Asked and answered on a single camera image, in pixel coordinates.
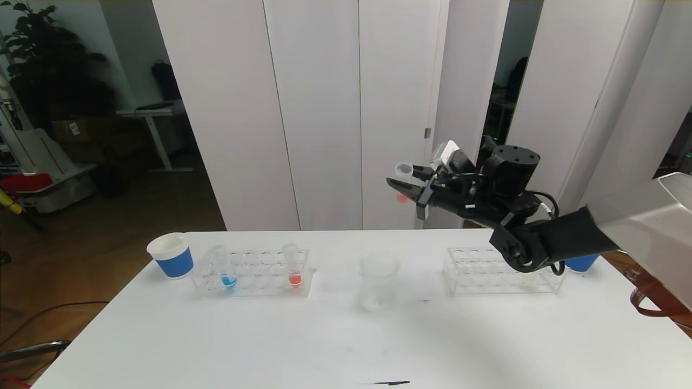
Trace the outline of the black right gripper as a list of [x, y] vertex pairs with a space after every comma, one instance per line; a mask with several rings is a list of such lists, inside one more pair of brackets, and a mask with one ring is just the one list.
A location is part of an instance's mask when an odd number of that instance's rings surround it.
[[460, 218], [470, 218], [474, 213], [474, 190], [476, 173], [436, 172], [430, 166], [412, 166], [413, 179], [425, 186], [410, 184], [402, 180], [387, 178], [388, 186], [417, 206], [428, 209], [442, 209]]

